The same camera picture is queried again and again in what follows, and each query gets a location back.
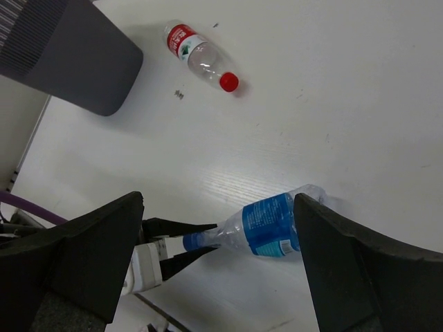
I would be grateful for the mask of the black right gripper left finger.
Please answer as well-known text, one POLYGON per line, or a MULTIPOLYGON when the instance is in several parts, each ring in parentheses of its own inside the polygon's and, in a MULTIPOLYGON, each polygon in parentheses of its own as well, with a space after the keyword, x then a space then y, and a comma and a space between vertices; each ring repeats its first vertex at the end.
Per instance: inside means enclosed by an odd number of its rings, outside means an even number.
POLYGON ((2 331, 104 331, 141 228, 143 196, 1 245, 2 331))

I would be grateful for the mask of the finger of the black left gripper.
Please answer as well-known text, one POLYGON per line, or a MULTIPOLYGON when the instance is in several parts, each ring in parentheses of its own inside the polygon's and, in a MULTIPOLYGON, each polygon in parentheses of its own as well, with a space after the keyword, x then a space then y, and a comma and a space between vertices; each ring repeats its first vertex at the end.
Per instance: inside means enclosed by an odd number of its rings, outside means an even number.
POLYGON ((187 266, 198 260, 200 257, 206 255, 209 252, 216 250, 217 248, 204 247, 190 252, 181 253, 175 255, 172 258, 161 260, 160 268, 162 274, 162 280, 167 281, 171 277, 178 274, 187 266))
POLYGON ((193 225, 160 218, 143 220, 141 223, 141 239, 153 241, 163 237, 180 237, 187 234, 204 232, 216 228, 216 223, 193 225))

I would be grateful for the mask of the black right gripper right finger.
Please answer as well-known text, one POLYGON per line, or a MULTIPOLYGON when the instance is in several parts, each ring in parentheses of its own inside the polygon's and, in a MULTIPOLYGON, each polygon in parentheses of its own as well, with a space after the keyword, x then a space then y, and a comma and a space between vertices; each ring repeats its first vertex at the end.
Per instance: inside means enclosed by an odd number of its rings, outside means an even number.
POLYGON ((442 330, 442 253, 375 232, 306 194, 293 211, 320 331, 442 330))

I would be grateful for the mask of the crushed bottle blue label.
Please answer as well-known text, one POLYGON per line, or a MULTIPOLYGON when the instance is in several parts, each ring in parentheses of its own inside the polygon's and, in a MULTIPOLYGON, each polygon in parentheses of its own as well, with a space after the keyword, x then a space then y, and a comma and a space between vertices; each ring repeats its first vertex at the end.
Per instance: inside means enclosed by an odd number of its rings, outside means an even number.
POLYGON ((203 247, 227 248, 258 257, 280 258, 300 250, 294 221, 294 199, 306 194, 324 204, 326 191, 303 185, 244 206, 216 228, 183 236, 188 251, 203 247))

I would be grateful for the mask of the clear bottle red label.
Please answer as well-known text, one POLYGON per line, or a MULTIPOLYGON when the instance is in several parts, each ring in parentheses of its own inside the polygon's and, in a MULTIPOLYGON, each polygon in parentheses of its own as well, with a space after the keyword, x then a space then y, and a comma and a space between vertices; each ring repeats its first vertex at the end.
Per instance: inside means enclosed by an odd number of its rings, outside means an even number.
POLYGON ((240 79, 232 59, 188 24, 176 19, 167 22, 163 40, 199 79, 227 93, 238 90, 240 79))

